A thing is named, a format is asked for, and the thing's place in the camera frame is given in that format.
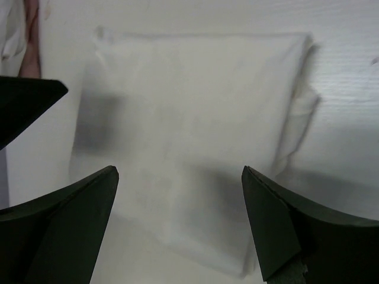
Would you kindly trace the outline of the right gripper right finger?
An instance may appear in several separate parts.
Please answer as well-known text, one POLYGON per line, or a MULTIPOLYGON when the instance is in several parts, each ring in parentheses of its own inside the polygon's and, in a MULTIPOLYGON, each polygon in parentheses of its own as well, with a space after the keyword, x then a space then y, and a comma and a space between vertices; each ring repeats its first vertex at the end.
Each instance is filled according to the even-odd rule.
POLYGON ((294 193, 255 169, 243 194, 266 283, 377 283, 378 222, 294 193))

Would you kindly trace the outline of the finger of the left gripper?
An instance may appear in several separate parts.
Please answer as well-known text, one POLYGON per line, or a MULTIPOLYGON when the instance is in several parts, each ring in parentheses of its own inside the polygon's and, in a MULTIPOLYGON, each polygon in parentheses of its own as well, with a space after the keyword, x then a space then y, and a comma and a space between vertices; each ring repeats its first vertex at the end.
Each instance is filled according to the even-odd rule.
POLYGON ((1 148, 67 93, 59 80, 1 76, 1 148))

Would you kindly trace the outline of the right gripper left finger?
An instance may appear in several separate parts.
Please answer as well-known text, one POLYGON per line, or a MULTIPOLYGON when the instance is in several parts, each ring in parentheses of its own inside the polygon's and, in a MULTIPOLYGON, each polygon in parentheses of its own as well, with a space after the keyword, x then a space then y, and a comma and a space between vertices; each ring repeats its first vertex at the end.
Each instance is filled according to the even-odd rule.
POLYGON ((89 283, 118 181, 107 166, 1 210, 1 283, 89 283))

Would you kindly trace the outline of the white graphic print t shirt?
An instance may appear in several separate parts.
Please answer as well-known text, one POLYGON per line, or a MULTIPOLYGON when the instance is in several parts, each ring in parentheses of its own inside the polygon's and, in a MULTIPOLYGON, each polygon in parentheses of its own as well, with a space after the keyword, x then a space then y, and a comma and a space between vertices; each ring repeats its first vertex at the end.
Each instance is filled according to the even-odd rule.
POLYGON ((274 178, 306 132, 309 33, 138 34, 98 27, 70 159, 119 174, 115 212, 201 265, 246 273, 241 174, 274 178))

